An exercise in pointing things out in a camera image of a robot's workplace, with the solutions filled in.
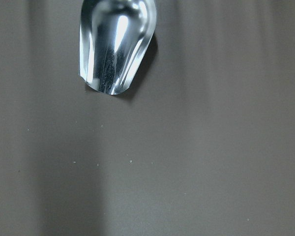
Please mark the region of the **metal scoop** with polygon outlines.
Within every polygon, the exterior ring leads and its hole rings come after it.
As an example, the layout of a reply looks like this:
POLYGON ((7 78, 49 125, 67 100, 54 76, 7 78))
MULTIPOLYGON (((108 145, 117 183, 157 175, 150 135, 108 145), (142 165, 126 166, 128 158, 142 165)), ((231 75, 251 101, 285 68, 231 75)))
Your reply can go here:
POLYGON ((153 0, 85 0, 79 29, 79 75, 97 92, 129 89, 157 22, 153 0))

